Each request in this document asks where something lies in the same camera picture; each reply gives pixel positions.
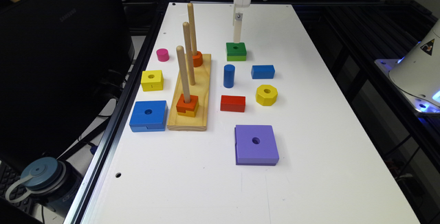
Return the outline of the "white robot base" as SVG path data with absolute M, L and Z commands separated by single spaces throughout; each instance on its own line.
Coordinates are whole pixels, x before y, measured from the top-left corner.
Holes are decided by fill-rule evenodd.
M 403 58 L 377 59 L 375 65 L 417 115 L 439 115 L 439 23 Z

